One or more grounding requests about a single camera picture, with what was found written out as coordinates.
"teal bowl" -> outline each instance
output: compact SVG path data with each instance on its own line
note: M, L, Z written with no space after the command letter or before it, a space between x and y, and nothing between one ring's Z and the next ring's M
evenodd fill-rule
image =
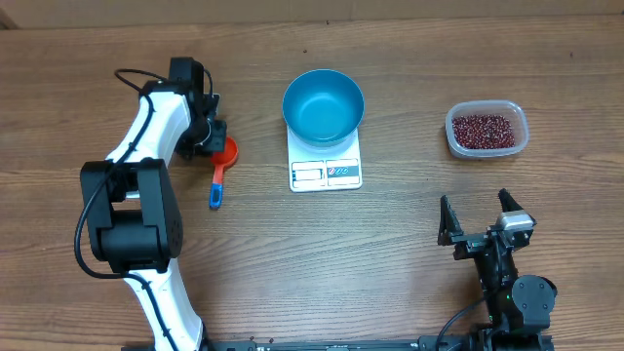
M291 131L319 147L337 145L364 119L364 94L347 75L331 69L309 71L284 93L282 113Z

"red beans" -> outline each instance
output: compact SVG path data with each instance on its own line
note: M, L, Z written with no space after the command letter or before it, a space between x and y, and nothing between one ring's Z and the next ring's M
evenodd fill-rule
M469 149L508 148L516 145L508 119L500 115L460 116L452 120L457 142Z

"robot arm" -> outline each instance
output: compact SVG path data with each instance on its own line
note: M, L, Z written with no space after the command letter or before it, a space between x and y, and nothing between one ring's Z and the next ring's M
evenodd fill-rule
M87 162L81 171L85 204L105 179L87 213L92 252L135 292L157 351L207 347L204 324L191 307L177 265L182 221L167 172L174 151L187 159L223 151L226 126L215 120L219 96L212 89L204 94L204 72L192 58L172 58L169 79L142 88L138 114L120 145L105 161ZM145 125L148 99L153 110ZM134 151L119 163L142 128ZM140 210L112 207L127 199L138 199ZM147 282L149 290L131 277Z

